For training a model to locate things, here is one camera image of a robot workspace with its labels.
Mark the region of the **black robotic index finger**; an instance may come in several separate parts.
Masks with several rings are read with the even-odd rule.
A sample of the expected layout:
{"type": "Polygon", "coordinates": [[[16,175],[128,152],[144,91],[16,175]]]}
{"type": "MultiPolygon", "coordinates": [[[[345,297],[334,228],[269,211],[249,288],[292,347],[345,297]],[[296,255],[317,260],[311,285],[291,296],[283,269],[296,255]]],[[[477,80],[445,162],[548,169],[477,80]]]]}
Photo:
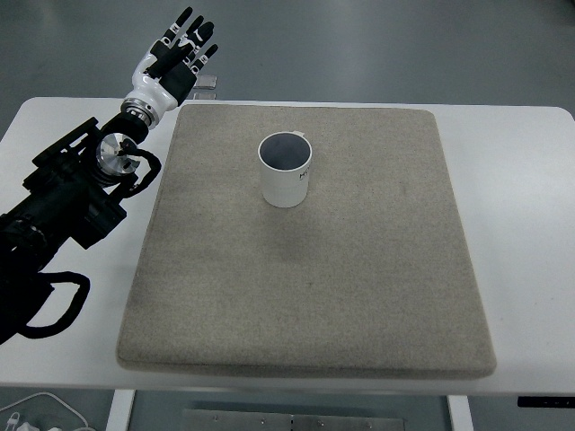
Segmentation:
{"type": "Polygon", "coordinates": [[[171,45],[178,33],[180,32],[182,26],[189,20],[192,16],[193,9],[188,6],[186,7],[183,12],[179,15],[179,17],[175,20],[175,22],[166,30],[162,37],[162,43],[164,45],[171,45]]]}

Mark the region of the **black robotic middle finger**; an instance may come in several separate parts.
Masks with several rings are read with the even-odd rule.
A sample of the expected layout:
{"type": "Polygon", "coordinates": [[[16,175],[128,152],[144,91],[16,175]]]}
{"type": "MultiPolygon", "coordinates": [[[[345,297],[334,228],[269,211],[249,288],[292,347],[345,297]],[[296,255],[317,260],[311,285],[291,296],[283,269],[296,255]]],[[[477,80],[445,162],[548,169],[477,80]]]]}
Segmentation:
{"type": "Polygon", "coordinates": [[[179,29],[177,40],[194,40],[196,39],[195,32],[199,29],[200,25],[204,22],[204,16],[191,19],[189,18],[179,29]]]}

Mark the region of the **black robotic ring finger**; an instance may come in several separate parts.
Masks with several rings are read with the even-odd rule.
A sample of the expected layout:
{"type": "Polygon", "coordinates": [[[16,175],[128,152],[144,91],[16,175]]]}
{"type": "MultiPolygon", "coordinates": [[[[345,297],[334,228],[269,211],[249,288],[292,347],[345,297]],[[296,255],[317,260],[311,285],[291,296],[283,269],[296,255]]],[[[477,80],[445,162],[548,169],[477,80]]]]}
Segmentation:
{"type": "Polygon", "coordinates": [[[189,70],[191,72],[200,72],[201,69],[208,63],[218,50],[218,45],[211,45],[203,54],[195,56],[189,63],[189,70]]]}

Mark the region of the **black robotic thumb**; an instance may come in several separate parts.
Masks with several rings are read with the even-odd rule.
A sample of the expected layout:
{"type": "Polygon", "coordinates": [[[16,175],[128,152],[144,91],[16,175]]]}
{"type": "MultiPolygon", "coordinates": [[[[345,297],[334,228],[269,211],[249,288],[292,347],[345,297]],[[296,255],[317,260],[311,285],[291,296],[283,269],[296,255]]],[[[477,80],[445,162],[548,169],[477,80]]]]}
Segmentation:
{"type": "Polygon", "coordinates": [[[178,40],[178,48],[202,48],[205,43],[213,35],[214,24],[213,22],[203,22],[199,29],[195,32],[196,39],[194,40],[178,40]]]}

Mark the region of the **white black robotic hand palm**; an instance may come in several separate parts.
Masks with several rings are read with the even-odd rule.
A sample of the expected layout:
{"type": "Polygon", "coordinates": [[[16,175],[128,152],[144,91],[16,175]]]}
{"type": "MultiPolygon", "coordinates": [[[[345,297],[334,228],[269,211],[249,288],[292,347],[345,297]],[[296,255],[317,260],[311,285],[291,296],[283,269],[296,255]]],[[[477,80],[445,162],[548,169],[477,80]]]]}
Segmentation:
{"type": "Polygon", "coordinates": [[[149,129],[156,127],[189,94],[196,79],[190,66],[198,52],[199,44],[191,39],[156,40],[138,63],[121,110],[139,117],[149,129]]]}

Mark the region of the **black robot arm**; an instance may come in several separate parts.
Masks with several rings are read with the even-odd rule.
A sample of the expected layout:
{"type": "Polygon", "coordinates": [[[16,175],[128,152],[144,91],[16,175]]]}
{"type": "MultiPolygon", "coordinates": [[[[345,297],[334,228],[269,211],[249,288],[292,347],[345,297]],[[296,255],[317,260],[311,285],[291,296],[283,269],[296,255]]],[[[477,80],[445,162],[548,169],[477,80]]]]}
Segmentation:
{"type": "Polygon", "coordinates": [[[67,241],[90,248],[105,238],[127,215],[122,201],[158,176],[160,160],[141,144],[187,99],[217,51],[213,32],[185,9],[138,63],[116,116],[86,120],[34,158],[27,198],[1,217],[2,340],[52,337],[78,317],[89,278],[46,266],[67,241]]]}

